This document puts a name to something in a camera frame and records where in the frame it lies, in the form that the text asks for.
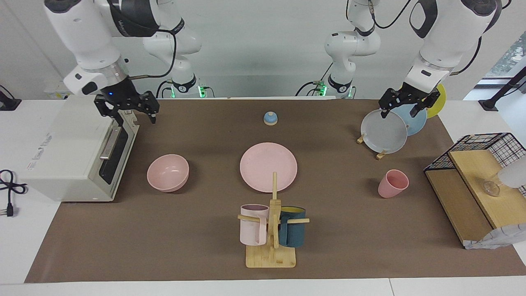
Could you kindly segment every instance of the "dark green mug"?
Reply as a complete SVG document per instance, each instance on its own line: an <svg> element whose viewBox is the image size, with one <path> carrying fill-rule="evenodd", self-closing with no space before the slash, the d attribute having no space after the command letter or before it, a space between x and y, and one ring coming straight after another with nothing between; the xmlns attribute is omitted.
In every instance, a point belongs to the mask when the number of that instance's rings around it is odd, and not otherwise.
<svg viewBox="0 0 526 296"><path fill-rule="evenodd" d="M282 206L279 219L279 244L297 248L305 241L305 223L288 224L289 219L305 218L305 209L298 206Z"/></svg>

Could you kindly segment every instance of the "pink cup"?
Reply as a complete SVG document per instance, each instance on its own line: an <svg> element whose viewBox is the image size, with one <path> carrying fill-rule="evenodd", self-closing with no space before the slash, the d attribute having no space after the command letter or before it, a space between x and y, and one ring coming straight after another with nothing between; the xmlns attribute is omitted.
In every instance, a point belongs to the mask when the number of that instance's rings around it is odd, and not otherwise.
<svg viewBox="0 0 526 296"><path fill-rule="evenodd" d="M267 243L267 218L269 207L262 204L244 204L241 215L259 218L259 222L241 219L239 241L245 245L264 245Z"/></svg>
<svg viewBox="0 0 526 296"><path fill-rule="evenodd" d="M406 174L399 170L390 170L383 176L378 186L378 194L388 199L404 191L407 187L409 187L409 179Z"/></svg>

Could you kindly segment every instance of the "wire basket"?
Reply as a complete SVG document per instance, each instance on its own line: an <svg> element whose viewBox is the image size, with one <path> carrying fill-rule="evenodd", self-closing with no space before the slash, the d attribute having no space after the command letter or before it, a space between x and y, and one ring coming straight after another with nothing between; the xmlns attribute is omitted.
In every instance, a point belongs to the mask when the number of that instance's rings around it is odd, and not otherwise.
<svg viewBox="0 0 526 296"><path fill-rule="evenodd" d="M449 158L449 152L468 150L489 150L501 167L506 167L526 156L526 149L511 133L467 135L428 165L424 171L456 169ZM526 186L520 187L519 191L526 198Z"/></svg>

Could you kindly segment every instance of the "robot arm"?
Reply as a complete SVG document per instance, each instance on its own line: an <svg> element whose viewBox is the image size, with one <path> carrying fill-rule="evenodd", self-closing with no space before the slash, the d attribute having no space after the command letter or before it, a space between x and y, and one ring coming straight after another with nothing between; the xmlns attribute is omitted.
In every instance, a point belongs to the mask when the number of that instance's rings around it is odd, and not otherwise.
<svg viewBox="0 0 526 296"><path fill-rule="evenodd" d="M187 54L197 53L201 49L201 40L185 25L173 0L159 0L158 5L161 27L180 26L181 29L176 35L176 43L171 34L157 32L152 37L143 38L144 48L168 66L175 51L175 63L170 72L175 97L202 96L199 78L194 74L190 61L184 57Z"/></svg>
<svg viewBox="0 0 526 296"><path fill-rule="evenodd" d="M411 12L411 27L424 45L402 88L386 90L379 101L382 117L403 104L416 104L411 116L431 107L446 79L479 37L498 19L500 0L419 0ZM417 14L423 16L418 20Z"/></svg>
<svg viewBox="0 0 526 296"><path fill-rule="evenodd" d="M327 95L347 96L356 71L352 57L371 55L380 48L380 36L375 32L369 1L350 1L348 20L355 26L355 30L333 33L325 40L325 51L333 61L331 72L323 82L327 86ZM376 6L380 0L373 0L371 3Z"/></svg>
<svg viewBox="0 0 526 296"><path fill-rule="evenodd" d="M179 86L177 91L192 96L200 90L182 55L199 51L201 43L185 27L173 0L45 0L44 6L55 31L77 60L64 83L79 95L101 91L104 98L97 96L95 104L102 116L118 119L118 110L134 109L155 123L159 112L155 96L150 91L137 93L132 79L162 75L129 77L112 36L143 37L150 54L168 65L174 61L170 75Z"/></svg>

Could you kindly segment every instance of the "yellow plate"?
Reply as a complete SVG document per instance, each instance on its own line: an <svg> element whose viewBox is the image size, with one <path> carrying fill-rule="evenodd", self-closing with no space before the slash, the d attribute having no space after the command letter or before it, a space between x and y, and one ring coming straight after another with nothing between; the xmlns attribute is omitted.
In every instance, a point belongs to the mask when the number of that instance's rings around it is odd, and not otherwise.
<svg viewBox="0 0 526 296"><path fill-rule="evenodd" d="M428 119L437 115L442 108L444 108L444 105L446 104L446 89L442 84L439 84L437 86L438 91L440 92L440 96L438 97L437 101L434 103L433 107L428 108Z"/></svg>

